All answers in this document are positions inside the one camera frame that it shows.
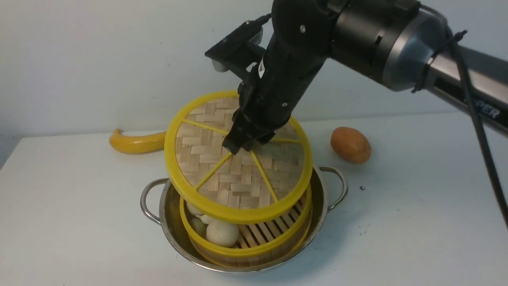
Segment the brown egg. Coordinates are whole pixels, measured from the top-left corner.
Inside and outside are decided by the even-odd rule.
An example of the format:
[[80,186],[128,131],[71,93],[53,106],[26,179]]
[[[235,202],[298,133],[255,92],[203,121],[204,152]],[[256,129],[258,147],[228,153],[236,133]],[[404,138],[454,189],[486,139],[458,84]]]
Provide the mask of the brown egg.
[[367,138],[360,131],[349,127],[333,130],[330,145],[342,159],[354,164],[367,162],[372,152]]

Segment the steel bowl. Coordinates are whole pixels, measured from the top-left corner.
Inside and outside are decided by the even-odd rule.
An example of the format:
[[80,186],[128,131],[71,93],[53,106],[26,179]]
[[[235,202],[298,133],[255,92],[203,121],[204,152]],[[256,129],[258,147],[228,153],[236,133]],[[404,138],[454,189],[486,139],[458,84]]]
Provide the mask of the steel bowl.
[[[330,205],[328,205],[328,193],[326,190],[326,184],[323,179],[323,175],[321,173],[322,171],[334,173],[342,181],[342,193],[340,197]],[[157,217],[148,210],[146,206],[146,196],[153,187],[163,184],[164,189],[162,191],[161,200],[159,203],[159,217]],[[143,193],[141,194],[141,210],[150,220],[162,226],[162,230],[173,248],[175,248],[180,255],[195,265],[222,273],[239,274],[260,272],[270,270],[276,266],[281,265],[282,263],[296,256],[305,247],[307,247],[307,245],[309,245],[319,233],[321,227],[323,226],[323,222],[325,221],[326,215],[331,210],[333,210],[345,198],[347,194],[347,182],[344,178],[344,175],[339,170],[332,167],[314,166],[312,177],[310,179],[310,186],[312,189],[312,218],[310,229],[304,242],[297,249],[293,250],[291,253],[288,253],[286,256],[253,267],[222,267],[208,262],[196,251],[187,235],[187,231],[185,230],[182,219],[180,217],[180,195],[178,194],[178,191],[176,191],[176,189],[173,187],[169,179],[155,180],[145,187]]]

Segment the yellow plastic rim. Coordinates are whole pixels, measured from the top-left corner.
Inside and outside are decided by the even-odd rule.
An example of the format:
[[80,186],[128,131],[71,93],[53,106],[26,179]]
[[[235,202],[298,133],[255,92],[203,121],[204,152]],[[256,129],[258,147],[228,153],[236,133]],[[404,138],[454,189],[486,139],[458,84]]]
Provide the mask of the yellow plastic rim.
[[[310,177],[312,176],[312,151],[310,149],[310,143],[308,141],[303,128],[300,124],[291,117],[289,119],[289,124],[295,129],[298,137],[300,138],[299,142],[302,144],[303,153],[304,153],[304,162],[303,162],[303,170],[302,175],[296,184],[293,191],[291,191],[286,197],[277,201],[276,203],[257,209],[234,209],[227,206],[220,205],[216,202],[213,202],[206,198],[205,196],[198,193],[196,187],[193,187],[187,179],[184,177],[180,166],[176,160],[176,152],[175,152],[175,141],[176,134],[182,122],[191,123],[190,121],[186,121],[185,117],[198,106],[205,104],[208,101],[220,98],[227,97],[238,97],[236,91],[224,91],[224,92],[216,92],[210,93],[205,96],[202,96],[188,105],[186,105],[182,110],[180,110],[173,121],[171,122],[168,131],[166,132],[166,139],[164,145],[164,156],[166,160],[166,167],[169,173],[169,177],[171,182],[175,186],[175,189],[180,193],[180,196],[186,201],[201,210],[204,214],[207,214],[213,218],[236,223],[236,224],[254,224],[259,222],[265,222],[271,219],[274,219],[288,209],[292,208],[293,205],[301,198],[303,193],[306,190],[306,187],[309,184]],[[257,161],[256,156],[251,152],[255,161]],[[229,153],[223,160],[220,162],[224,163],[231,156]],[[261,174],[264,174],[264,170],[260,164],[257,164],[260,169]],[[271,188],[271,185],[266,178],[266,175],[263,176],[265,179],[265,183],[267,183],[268,188]]]
[[183,200],[182,197],[180,197],[180,216],[182,218],[183,226],[187,230],[187,233],[189,234],[190,238],[199,245],[222,256],[227,256],[230,258],[247,258],[257,255],[263,255],[280,247],[284,242],[290,239],[295,234],[296,231],[298,231],[302,227],[303,223],[305,222],[305,219],[307,218],[307,216],[310,215],[310,206],[312,205],[312,191],[310,189],[310,184],[307,186],[306,194],[307,195],[305,199],[305,205],[303,207],[302,212],[300,213],[300,216],[285,233],[281,234],[279,237],[270,242],[250,248],[222,247],[202,238],[200,235],[198,235],[198,233],[194,231],[194,229],[192,228],[191,224],[187,219],[187,216],[185,214],[185,201]]

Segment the yellow banana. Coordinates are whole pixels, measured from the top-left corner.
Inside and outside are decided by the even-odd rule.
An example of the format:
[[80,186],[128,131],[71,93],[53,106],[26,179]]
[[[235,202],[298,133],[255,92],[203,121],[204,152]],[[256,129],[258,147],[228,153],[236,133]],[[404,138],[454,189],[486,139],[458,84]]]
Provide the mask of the yellow banana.
[[109,145],[113,149],[126,154],[141,154],[164,149],[165,132],[145,136],[125,136],[115,129],[109,137]]

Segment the bamboo steamer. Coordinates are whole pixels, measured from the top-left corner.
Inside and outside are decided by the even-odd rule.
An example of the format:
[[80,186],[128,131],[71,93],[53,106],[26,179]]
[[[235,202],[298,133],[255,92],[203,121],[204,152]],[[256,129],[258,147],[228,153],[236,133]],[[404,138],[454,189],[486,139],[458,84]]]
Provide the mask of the bamboo steamer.
[[[222,147],[238,109],[236,91],[200,97],[185,106],[166,132],[165,159],[181,197],[180,215],[196,250],[213,263],[250,267],[289,253],[303,241],[311,220],[312,154],[294,118],[265,145],[232,155]],[[186,203],[235,223],[232,248],[199,236]]]
[[253,267],[284,257],[299,247],[312,218],[310,186],[291,210],[273,220],[241,224],[240,237],[232,248],[215,245],[201,237],[189,221],[193,216],[180,197],[180,216],[194,248],[208,261],[223,267]]
[[312,175],[307,136],[291,118],[267,144],[232,155],[222,141],[238,109],[236,91],[200,97],[166,132],[169,177],[182,198],[210,217],[236,224],[272,220],[302,197]]

